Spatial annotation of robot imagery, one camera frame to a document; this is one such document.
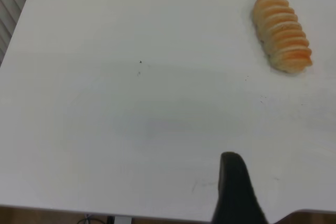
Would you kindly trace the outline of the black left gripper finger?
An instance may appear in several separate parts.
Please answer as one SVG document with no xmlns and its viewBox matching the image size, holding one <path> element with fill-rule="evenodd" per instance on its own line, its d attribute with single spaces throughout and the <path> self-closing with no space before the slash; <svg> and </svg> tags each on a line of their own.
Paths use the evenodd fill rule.
<svg viewBox="0 0 336 224">
<path fill-rule="evenodd" d="M 268 223 L 243 158 L 235 152 L 223 152 L 220 158 L 218 201 L 211 223 Z"/>
</svg>

